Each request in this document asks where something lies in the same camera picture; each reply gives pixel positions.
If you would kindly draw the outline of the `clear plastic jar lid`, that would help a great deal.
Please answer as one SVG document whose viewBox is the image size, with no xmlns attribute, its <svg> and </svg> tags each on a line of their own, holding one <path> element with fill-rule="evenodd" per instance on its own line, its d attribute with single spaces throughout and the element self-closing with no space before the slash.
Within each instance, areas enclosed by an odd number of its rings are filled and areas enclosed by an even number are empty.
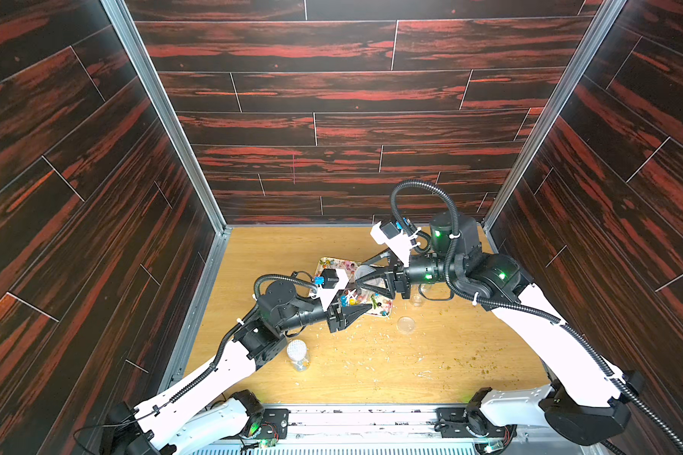
<svg viewBox="0 0 683 455">
<path fill-rule="evenodd" d="M 397 328 L 398 328 L 398 331 L 400 331 L 400 333 L 402 333 L 404 335 L 410 335 L 411 333 L 415 332 L 415 328 L 417 328 L 417 324 L 410 317 L 401 317 L 398 320 Z"/>
</svg>

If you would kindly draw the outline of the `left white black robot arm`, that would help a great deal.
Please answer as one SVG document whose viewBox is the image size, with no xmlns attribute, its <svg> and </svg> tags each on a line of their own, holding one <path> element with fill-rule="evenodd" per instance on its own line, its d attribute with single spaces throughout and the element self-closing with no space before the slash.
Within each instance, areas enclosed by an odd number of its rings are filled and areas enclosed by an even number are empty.
<svg viewBox="0 0 683 455">
<path fill-rule="evenodd" d="M 221 339 L 216 354 L 171 388 L 130 407 L 115 406 L 102 425 L 100 454 L 191 454 L 228 437 L 254 436 L 264 407 L 252 392 L 212 402 L 250 377 L 288 346 L 290 335 L 324 322 L 343 331 L 372 309 L 342 305 L 348 277 L 331 269 L 311 281 L 267 274 L 254 283 L 255 305 Z"/>
</svg>

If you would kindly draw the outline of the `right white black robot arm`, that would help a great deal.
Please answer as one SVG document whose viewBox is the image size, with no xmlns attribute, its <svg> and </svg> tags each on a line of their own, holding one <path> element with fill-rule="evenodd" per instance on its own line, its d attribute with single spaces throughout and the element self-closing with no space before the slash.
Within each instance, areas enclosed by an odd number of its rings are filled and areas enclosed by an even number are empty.
<svg viewBox="0 0 683 455">
<path fill-rule="evenodd" d="M 419 189 L 446 205 L 423 232 L 404 217 L 398 196 Z M 512 440 L 519 426 L 551 428 L 565 440 L 587 447 L 601 444 L 612 452 L 611 438 L 626 429 L 638 409 L 683 454 L 683 440 L 639 397 L 642 377 L 624 372 L 599 354 L 569 325 L 531 275 L 510 256 L 486 253 L 474 218 L 461 214 L 440 187 L 405 180 L 390 196 L 393 221 L 377 223 L 373 239 L 385 251 L 367 261 L 372 272 L 356 286 L 385 298 L 408 299 L 413 286 L 446 284 L 450 293 L 493 313 L 542 360 L 548 384 L 521 391 L 482 388 L 466 406 L 462 425 L 475 437 Z"/>
</svg>

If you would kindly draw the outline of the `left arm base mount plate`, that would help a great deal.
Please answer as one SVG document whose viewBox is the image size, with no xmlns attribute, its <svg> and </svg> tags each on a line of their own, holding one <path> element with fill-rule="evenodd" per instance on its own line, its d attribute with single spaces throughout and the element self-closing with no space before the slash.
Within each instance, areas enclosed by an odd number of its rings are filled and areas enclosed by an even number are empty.
<svg viewBox="0 0 683 455">
<path fill-rule="evenodd" d="M 290 410 L 285 408 L 265 408 L 249 418 L 242 436 L 250 440 L 284 440 L 288 436 Z"/>
</svg>

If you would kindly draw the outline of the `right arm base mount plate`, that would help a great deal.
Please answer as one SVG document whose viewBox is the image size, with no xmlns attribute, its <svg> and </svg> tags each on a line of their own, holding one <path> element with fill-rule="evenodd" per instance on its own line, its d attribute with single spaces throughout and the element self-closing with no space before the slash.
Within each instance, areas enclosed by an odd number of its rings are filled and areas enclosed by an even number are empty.
<svg viewBox="0 0 683 455">
<path fill-rule="evenodd" d="M 434 430 L 443 438 L 484 438 L 489 436 L 489 421 L 478 407 L 437 408 Z"/>
</svg>

